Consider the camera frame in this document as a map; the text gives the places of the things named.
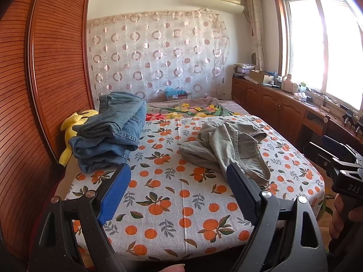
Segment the right hand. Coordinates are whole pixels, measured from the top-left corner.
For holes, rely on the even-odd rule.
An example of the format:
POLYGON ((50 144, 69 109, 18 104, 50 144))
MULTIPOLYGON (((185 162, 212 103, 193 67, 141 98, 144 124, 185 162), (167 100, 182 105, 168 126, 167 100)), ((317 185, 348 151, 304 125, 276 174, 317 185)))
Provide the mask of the right hand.
MULTIPOLYGON (((343 230, 345 224, 342 217, 343 207, 343 199, 340 194, 337 194, 334 199, 335 210, 333 211, 332 219, 329 225, 329 235, 332 239, 337 239, 343 230)), ((354 223, 363 223, 363 207, 360 206, 350 211, 348 218, 354 223)))

